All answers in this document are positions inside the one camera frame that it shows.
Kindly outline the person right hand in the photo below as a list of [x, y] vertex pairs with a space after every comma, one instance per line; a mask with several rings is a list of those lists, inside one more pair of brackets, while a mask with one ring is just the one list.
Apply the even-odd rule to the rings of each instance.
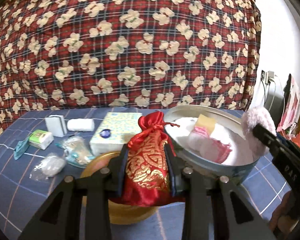
[[273, 211], [268, 227], [272, 233], [277, 231], [279, 237], [286, 239], [288, 235], [293, 231], [299, 222], [299, 218], [292, 218], [288, 211], [295, 204], [295, 197], [292, 191], [285, 193], [281, 203]]

